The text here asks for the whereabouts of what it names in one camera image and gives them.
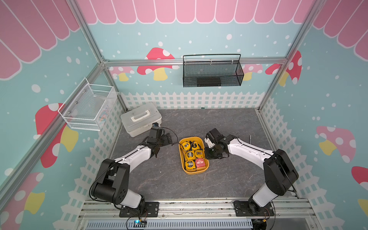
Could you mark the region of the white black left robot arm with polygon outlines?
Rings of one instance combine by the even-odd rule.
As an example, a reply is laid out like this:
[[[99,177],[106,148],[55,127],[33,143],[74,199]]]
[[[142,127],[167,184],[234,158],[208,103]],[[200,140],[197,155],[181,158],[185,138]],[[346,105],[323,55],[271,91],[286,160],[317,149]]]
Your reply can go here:
[[[164,128],[152,127],[149,135],[134,150],[122,157],[102,161],[89,189],[90,198],[143,212],[145,198],[128,188],[129,175],[144,161],[157,157],[161,147],[173,144],[171,134],[166,133]]]

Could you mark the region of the white plastic storage case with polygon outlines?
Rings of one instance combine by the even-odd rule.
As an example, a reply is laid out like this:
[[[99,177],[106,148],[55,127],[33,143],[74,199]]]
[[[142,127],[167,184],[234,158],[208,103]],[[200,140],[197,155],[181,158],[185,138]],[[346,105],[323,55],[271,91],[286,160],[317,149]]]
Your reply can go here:
[[[132,138],[150,130],[154,123],[162,123],[162,115],[152,102],[122,114],[120,119]]]

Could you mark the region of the pink tape measure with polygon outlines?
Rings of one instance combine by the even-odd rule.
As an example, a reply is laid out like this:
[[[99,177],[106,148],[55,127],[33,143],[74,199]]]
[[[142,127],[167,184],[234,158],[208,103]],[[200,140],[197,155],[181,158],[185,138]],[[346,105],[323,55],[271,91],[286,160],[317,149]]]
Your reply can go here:
[[[206,168],[206,163],[203,158],[197,158],[195,160],[195,166],[197,171],[201,171]]]

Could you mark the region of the yellow plastic tray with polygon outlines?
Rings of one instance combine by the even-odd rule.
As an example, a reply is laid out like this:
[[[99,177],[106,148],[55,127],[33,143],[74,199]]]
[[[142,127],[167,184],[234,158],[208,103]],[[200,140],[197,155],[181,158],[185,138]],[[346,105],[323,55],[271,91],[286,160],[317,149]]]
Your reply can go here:
[[[205,145],[200,137],[181,139],[178,145],[181,166],[186,174],[203,173],[209,168],[209,160],[206,159],[205,155]]]

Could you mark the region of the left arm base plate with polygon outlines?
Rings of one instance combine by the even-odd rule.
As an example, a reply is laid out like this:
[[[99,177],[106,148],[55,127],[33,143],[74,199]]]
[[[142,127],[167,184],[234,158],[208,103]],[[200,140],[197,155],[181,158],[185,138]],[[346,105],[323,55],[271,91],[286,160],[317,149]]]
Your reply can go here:
[[[129,217],[158,217],[159,202],[143,202],[139,204],[137,208],[131,208],[128,206],[123,206],[120,209],[119,217],[129,218]]]

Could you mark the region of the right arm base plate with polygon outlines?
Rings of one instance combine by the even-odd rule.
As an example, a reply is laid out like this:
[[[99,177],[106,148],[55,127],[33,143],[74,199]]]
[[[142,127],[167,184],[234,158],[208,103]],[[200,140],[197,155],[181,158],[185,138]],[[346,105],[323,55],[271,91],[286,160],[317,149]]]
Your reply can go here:
[[[259,207],[256,203],[249,201],[233,202],[235,214],[237,217],[273,217],[275,215],[272,203],[267,203],[264,207]]]

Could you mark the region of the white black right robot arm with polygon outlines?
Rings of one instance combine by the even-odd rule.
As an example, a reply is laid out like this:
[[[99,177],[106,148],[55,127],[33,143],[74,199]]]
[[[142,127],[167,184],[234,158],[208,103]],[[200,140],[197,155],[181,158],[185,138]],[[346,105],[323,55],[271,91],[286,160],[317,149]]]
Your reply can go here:
[[[249,209],[257,212],[273,199],[283,196],[299,179],[299,174],[281,149],[266,150],[240,140],[234,135],[225,137],[214,128],[205,136],[205,155],[208,159],[221,159],[223,153],[239,156],[264,171],[265,183],[248,200]]]

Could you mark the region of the yellow tape measure front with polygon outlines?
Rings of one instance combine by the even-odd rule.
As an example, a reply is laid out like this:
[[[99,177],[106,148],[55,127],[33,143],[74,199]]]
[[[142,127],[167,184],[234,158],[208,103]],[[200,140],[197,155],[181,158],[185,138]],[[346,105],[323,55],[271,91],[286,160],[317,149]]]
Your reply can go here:
[[[193,160],[188,160],[185,162],[185,170],[187,172],[195,172],[196,171],[196,163]]]

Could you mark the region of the green circuit board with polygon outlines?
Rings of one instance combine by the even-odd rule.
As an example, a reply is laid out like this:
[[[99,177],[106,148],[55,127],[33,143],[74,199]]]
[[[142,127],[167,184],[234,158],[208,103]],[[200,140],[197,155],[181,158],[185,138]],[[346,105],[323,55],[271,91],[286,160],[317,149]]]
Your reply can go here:
[[[133,228],[146,228],[147,227],[147,221],[144,220],[135,220],[133,222]]]

